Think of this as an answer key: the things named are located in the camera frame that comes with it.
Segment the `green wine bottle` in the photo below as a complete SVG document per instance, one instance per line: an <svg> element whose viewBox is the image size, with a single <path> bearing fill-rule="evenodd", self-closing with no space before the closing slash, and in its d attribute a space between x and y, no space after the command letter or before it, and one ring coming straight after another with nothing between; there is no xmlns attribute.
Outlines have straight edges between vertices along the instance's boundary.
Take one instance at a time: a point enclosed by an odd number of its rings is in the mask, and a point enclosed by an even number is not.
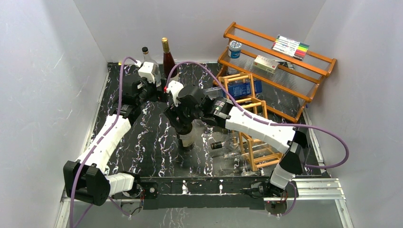
<svg viewBox="0 0 403 228"><path fill-rule="evenodd" d="M179 148L183 151L190 151L194 144L194 128L192 124L187 124L177 133Z"/></svg>

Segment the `dark red wine bottle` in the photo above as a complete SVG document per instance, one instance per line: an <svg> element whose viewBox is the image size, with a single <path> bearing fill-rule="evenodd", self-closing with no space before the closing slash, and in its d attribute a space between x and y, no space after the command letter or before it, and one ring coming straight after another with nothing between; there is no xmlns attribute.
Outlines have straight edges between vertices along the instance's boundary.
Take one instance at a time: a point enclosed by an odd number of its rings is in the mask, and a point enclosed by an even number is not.
<svg viewBox="0 0 403 228"><path fill-rule="evenodd" d="M170 47L168 43L168 38L162 38L162 47L163 47L163 69L165 76L168 77L170 71L175 66L174 58L170 52Z"/></svg>

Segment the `clear bottle bottom rack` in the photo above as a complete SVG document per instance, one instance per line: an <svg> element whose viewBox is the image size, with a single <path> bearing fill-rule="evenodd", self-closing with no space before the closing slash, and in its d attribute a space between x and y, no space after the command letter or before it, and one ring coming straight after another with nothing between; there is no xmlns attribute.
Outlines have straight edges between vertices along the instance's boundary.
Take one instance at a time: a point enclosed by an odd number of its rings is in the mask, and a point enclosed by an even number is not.
<svg viewBox="0 0 403 228"><path fill-rule="evenodd" d="M276 152L273 152L267 148L258 149L253 151L253 159L257 160L260 157L274 155ZM239 161L245 161L249 159L249 153L242 153L241 150L232 151L229 153L225 153L222 155L223 159L230 160L230 159L238 159Z"/></svg>

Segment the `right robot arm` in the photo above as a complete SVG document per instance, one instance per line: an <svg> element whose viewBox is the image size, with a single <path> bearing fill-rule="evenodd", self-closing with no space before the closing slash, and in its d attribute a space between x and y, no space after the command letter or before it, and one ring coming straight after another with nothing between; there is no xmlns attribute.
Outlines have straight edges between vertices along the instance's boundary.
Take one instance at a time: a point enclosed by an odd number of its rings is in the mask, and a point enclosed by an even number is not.
<svg viewBox="0 0 403 228"><path fill-rule="evenodd" d="M245 133L283 154L265 187L269 196L281 196L292 179L302 174L299 153L307 147L307 138L297 127L277 125L225 97L211 99L197 86L183 86L173 81L165 91L173 102L164 114L179 135L193 136L192 123L197 119L211 126Z"/></svg>

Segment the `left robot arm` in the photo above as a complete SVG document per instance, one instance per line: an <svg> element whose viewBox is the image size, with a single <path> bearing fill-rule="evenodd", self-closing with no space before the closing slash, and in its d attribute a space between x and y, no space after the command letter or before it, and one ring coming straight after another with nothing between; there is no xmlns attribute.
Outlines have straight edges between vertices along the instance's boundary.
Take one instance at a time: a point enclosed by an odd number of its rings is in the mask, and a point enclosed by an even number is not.
<svg viewBox="0 0 403 228"><path fill-rule="evenodd" d="M155 84L141 77L131 84L131 95L126 93L119 96L88 149L75 161L67 161L64 165L68 197L101 206L108 197L117 193L125 192L131 198L141 194L142 185L138 174L122 171L105 175L104 172L119 142L141 114L142 104L160 101L165 83L165 79Z"/></svg>

